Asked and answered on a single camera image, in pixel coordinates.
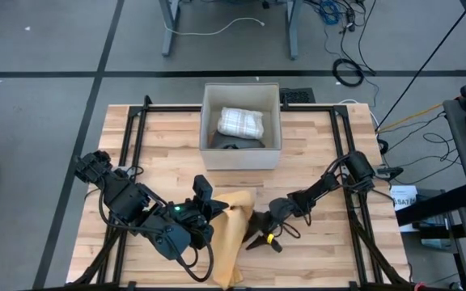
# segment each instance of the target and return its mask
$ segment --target blue cable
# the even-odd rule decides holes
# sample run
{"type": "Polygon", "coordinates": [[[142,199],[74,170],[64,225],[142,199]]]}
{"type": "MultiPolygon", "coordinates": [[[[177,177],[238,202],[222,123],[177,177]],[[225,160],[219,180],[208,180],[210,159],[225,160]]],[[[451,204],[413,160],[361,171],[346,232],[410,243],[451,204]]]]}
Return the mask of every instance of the blue cable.
{"type": "Polygon", "coordinates": [[[331,0],[323,0],[319,3],[319,8],[316,8],[320,14],[323,22],[326,25],[336,25],[341,20],[341,12],[339,4],[331,0]]]}

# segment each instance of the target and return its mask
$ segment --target white cable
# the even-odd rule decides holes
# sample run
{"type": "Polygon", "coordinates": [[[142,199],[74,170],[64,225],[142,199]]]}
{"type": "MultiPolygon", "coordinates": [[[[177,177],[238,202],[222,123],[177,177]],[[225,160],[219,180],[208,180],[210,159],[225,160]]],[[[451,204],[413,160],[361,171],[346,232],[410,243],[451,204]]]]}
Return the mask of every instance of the white cable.
{"type": "Polygon", "coordinates": [[[172,29],[168,28],[167,27],[167,23],[164,23],[165,24],[165,29],[167,29],[169,32],[172,32],[172,33],[175,33],[179,36],[214,36],[214,35],[217,35],[223,31],[225,31],[228,27],[230,27],[233,23],[237,22],[237,21],[240,21],[240,20],[252,20],[252,21],[256,21],[258,22],[261,26],[265,26],[265,23],[261,22],[260,20],[258,19],[254,19],[252,17],[243,17],[243,18],[239,18],[239,19],[235,19],[233,21],[231,21],[228,25],[226,25],[223,29],[219,30],[218,32],[210,32],[210,33],[198,33],[198,32],[176,32],[176,31],[173,31],[172,29]]]}
{"type": "MultiPolygon", "coordinates": [[[[342,100],[339,104],[350,103],[350,102],[359,104],[359,102],[357,102],[356,100],[353,100],[353,99],[342,100]]],[[[373,114],[373,112],[371,110],[370,110],[370,114],[371,114],[371,118],[373,118],[373,121],[375,122],[375,124],[377,125],[377,128],[378,128],[380,126],[380,124],[379,124],[379,121],[377,120],[377,117],[375,117],[375,115],[373,114]]]]}

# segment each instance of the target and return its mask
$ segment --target yellow label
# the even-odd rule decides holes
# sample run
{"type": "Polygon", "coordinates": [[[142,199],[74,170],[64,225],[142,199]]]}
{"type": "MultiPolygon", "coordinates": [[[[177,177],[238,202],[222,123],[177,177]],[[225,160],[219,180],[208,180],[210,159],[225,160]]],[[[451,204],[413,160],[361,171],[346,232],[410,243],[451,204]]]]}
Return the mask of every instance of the yellow label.
{"type": "Polygon", "coordinates": [[[268,243],[268,244],[271,244],[271,242],[273,241],[273,238],[274,238],[274,234],[269,234],[269,235],[267,236],[267,243],[268,243]]]}

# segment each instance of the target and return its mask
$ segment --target floor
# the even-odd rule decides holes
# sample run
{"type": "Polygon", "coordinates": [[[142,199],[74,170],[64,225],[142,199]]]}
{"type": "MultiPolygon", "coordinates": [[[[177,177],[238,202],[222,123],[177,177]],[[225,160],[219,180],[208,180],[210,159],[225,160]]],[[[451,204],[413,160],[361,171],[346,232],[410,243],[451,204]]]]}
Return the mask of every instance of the floor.
{"type": "MultiPolygon", "coordinates": [[[[366,6],[372,3],[367,0],[366,6]]],[[[30,289],[41,279],[46,286],[65,282],[86,191],[66,173],[73,154],[97,148],[109,104],[141,103],[144,95],[155,103],[200,103],[207,82],[279,82],[312,87],[319,103],[369,103],[381,120],[464,5],[466,0],[377,0],[361,42],[367,63],[377,71],[368,77],[379,86],[374,103],[369,83],[336,84],[331,67],[337,57],[324,45],[327,32],[328,48],[339,52],[340,28],[324,29],[309,6],[299,19],[299,59],[291,61],[285,6],[181,3],[184,32],[215,31],[238,17],[256,17],[265,26],[240,22],[218,36],[176,37],[172,55],[165,58],[157,1],[0,0],[0,290],[30,289]],[[56,211],[59,203],[66,205],[65,213],[56,211]],[[56,244],[50,229],[60,230],[56,244]]],[[[345,37],[352,57],[358,55],[361,30],[345,37]]],[[[452,99],[465,84],[466,16],[385,124],[452,99]]],[[[411,129],[381,137],[394,145],[411,129]]],[[[428,132],[451,136],[447,122],[438,119],[387,154],[389,164],[443,155],[443,143],[422,139],[428,132]]],[[[449,164],[428,158],[406,167],[400,180],[413,182],[449,164]]],[[[451,189],[463,183],[464,173],[454,165],[416,185],[451,189]]],[[[430,283],[455,273],[451,254],[420,246],[414,234],[404,241],[415,281],[430,283]]]]}

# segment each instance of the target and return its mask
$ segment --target red object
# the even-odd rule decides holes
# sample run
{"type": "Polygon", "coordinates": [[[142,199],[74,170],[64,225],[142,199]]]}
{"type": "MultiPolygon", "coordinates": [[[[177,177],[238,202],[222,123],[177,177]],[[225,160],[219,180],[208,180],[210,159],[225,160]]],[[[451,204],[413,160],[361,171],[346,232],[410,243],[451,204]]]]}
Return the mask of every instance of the red object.
{"type": "Polygon", "coordinates": [[[424,282],[417,283],[414,285],[414,291],[420,291],[420,287],[424,287],[426,284],[424,282]]]}

